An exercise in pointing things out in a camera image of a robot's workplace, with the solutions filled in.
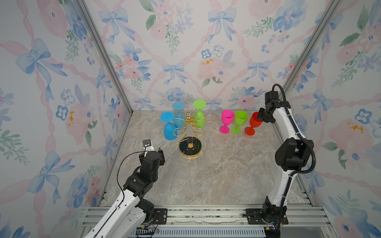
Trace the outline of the green wine glass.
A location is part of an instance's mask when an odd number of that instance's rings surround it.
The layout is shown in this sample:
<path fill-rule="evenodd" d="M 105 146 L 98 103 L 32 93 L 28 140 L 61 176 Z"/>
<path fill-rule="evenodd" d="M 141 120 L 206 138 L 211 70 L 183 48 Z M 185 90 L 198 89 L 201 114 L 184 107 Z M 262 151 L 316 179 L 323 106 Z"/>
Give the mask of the green wine glass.
<path fill-rule="evenodd" d="M 237 111 L 234 117 L 235 125 L 231 128 L 233 134 L 241 133 L 241 126 L 244 125 L 248 119 L 248 113 L 245 111 Z"/>
<path fill-rule="evenodd" d="M 196 112 L 193 114 L 194 123 L 197 128 L 203 128 L 206 124 L 205 114 L 201 111 L 206 107 L 206 102 L 203 100 L 196 100 L 193 103 Z"/>

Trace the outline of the blue wine glass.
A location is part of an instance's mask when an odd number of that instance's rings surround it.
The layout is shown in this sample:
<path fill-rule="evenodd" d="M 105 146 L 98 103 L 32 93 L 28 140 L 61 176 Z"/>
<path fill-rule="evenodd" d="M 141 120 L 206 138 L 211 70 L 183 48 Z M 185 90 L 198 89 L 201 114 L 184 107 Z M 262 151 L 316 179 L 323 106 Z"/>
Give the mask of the blue wine glass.
<path fill-rule="evenodd" d="M 183 110 L 185 107 L 186 105 L 184 102 L 176 102 L 173 104 L 173 109 L 178 112 L 175 115 L 173 123 L 178 129 L 181 129 L 185 125 L 185 122 L 184 122 L 185 115 L 183 113 Z"/>
<path fill-rule="evenodd" d="M 165 124 L 164 137 L 166 140 L 173 141 L 177 138 L 177 127 L 172 123 L 175 119 L 175 115 L 172 112 L 164 112 L 160 120 Z"/>

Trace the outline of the pink wine glass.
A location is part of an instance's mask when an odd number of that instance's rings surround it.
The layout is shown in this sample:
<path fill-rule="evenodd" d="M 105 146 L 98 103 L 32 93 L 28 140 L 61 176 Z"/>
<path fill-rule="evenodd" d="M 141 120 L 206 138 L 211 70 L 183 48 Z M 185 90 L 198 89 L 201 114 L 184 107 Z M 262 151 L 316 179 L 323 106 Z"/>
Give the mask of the pink wine glass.
<path fill-rule="evenodd" d="M 228 134 L 230 132 L 229 125 L 233 122 L 235 114 L 233 111 L 224 110 L 221 114 L 221 121 L 223 126 L 220 127 L 220 132 L 222 134 Z"/>

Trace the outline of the red wine glass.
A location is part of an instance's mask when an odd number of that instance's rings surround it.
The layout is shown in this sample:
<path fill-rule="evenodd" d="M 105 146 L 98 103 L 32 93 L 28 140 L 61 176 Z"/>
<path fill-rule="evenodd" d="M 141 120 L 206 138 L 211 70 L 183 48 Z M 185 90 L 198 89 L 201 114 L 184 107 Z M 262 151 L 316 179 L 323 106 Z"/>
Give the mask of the red wine glass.
<path fill-rule="evenodd" d="M 250 118 L 250 126 L 245 128 L 245 133 L 249 136 L 253 136 L 256 131 L 255 128 L 258 128 L 262 125 L 263 121 L 258 119 L 259 112 L 254 112 Z"/>

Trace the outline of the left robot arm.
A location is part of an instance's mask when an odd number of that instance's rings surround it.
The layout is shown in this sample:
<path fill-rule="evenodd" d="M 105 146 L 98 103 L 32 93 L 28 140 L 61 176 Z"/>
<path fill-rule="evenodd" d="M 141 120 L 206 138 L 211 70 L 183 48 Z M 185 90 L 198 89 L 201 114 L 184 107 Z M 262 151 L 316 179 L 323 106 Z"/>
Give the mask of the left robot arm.
<path fill-rule="evenodd" d="M 162 149 L 138 152 L 140 166 L 129 176 L 113 205 L 92 228 L 86 238 L 126 238 L 140 225 L 154 220 L 154 204 L 144 199 L 165 164 Z"/>

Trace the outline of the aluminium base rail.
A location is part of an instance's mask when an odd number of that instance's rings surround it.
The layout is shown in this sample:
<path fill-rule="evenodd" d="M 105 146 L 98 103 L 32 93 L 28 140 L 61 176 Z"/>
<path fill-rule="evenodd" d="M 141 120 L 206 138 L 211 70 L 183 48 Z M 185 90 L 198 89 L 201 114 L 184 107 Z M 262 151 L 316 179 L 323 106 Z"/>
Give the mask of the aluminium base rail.
<path fill-rule="evenodd" d="M 91 207 L 82 223 L 79 237 L 85 235 L 110 207 Z M 166 209 L 163 225 L 140 225 L 127 238 L 336 238 L 322 207 L 291 204 L 276 230 L 270 225 L 249 223 L 245 210 L 260 210 L 258 205 L 158 206 Z"/>

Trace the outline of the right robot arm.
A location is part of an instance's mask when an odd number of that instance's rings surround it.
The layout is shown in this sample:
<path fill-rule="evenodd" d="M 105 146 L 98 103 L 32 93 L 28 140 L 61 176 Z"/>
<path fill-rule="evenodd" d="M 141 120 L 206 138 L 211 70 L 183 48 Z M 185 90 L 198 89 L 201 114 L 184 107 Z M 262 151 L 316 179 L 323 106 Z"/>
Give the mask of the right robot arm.
<path fill-rule="evenodd" d="M 302 170 L 310 157 L 316 163 L 313 152 L 314 143 L 299 130 L 291 114 L 291 106 L 286 99 L 280 99 L 277 91 L 265 94 L 266 107 L 261 108 L 257 119 L 272 123 L 280 129 L 283 143 L 275 153 L 278 166 L 276 183 L 263 203 L 260 218 L 269 225 L 280 225 L 287 210 L 287 196 L 296 174 L 306 174 L 310 169 Z"/>

